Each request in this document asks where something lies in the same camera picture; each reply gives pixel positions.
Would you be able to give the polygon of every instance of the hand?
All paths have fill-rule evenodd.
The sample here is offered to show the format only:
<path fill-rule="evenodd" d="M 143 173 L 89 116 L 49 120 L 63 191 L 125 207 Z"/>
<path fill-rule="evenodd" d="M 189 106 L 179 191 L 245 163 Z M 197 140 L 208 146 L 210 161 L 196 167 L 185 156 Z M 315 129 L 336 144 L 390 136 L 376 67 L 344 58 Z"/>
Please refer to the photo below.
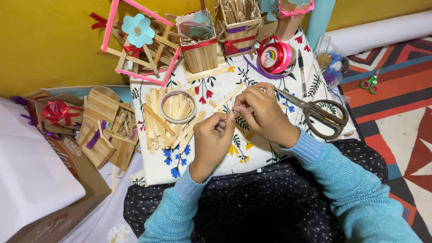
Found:
<path fill-rule="evenodd" d="M 234 113 L 216 112 L 194 126 L 195 159 L 189 167 L 193 181 L 203 183 L 223 160 L 234 136 Z"/>
<path fill-rule="evenodd" d="M 255 118 L 247 110 L 249 106 L 254 109 Z M 282 112 L 270 83 L 258 83 L 246 88 L 235 98 L 232 110 L 240 113 L 258 135 L 270 142 L 292 148 L 299 140 L 300 131 Z"/>

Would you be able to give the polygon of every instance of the ribbon spool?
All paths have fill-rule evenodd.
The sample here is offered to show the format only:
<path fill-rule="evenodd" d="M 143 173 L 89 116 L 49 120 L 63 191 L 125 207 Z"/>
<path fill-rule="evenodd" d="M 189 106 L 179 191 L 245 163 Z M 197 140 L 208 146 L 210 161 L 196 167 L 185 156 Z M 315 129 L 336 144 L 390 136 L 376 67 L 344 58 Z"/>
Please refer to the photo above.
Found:
<path fill-rule="evenodd" d="M 273 38 L 274 43 L 265 45 L 265 42 Z M 279 74 L 295 61 L 292 56 L 292 48 L 288 43 L 281 42 L 279 37 L 273 35 L 265 38 L 258 48 L 258 61 L 261 68 L 270 74 Z"/>
<path fill-rule="evenodd" d="M 176 119 L 173 119 L 173 118 L 169 117 L 167 114 L 165 114 L 165 112 L 163 111 L 163 105 L 165 104 L 165 101 L 167 101 L 169 97 L 174 96 L 174 95 L 184 95 L 184 96 L 186 96 L 187 98 L 189 98 L 189 101 L 192 102 L 193 105 L 194 105 L 194 110 L 193 110 L 193 112 L 192 112 L 188 117 L 186 117 L 185 119 L 182 119 L 182 120 L 176 120 Z M 186 91 L 184 91 L 184 90 L 173 90 L 173 91 L 171 91 L 171 92 L 166 93 L 166 94 L 162 97 L 162 99 L 161 99 L 161 103 L 160 103 L 160 110 L 161 110 L 161 112 L 162 112 L 162 116 L 163 116 L 167 121 L 169 121 L 170 123 L 174 123 L 174 124 L 184 124 L 184 123 L 190 122 L 190 121 L 195 117 L 195 115 L 197 114 L 197 104 L 195 103 L 195 99 L 194 99 L 194 98 L 192 97 L 192 95 L 189 94 L 188 92 L 186 92 Z"/>

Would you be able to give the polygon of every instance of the white paper roll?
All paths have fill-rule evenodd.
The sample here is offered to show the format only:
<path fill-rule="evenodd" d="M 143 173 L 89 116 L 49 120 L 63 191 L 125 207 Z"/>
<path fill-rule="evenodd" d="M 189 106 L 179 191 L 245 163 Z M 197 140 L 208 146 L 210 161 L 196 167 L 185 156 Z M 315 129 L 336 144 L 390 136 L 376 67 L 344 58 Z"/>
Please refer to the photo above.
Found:
<path fill-rule="evenodd" d="M 432 10 L 326 32 L 346 55 L 432 34 Z"/>

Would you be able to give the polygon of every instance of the patterned rug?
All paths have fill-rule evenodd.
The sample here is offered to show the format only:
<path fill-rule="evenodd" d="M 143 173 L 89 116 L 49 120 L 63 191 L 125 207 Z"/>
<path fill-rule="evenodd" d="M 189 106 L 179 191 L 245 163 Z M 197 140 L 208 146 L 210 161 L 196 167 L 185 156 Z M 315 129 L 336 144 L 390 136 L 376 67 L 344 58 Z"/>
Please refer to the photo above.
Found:
<path fill-rule="evenodd" d="M 432 36 L 349 56 L 341 93 L 360 137 L 388 164 L 390 197 L 423 242 L 432 242 Z M 379 92 L 360 87 L 378 67 Z"/>

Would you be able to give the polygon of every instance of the light blue sweater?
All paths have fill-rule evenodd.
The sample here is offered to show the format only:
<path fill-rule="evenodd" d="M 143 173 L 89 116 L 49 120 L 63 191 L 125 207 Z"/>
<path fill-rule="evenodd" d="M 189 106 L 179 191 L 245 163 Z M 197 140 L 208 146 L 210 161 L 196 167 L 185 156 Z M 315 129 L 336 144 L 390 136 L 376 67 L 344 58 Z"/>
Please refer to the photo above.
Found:
<path fill-rule="evenodd" d="M 324 195 L 334 200 L 331 210 L 348 242 L 421 242 L 402 218 L 402 205 L 388 197 L 390 188 L 381 185 L 377 176 L 350 161 L 332 144 L 322 144 L 301 131 L 297 144 L 285 150 L 314 174 L 324 186 Z M 203 184 L 195 183 L 188 167 L 175 186 L 164 191 L 138 242 L 190 242 L 194 230 L 192 218 L 209 180 L 210 177 Z"/>

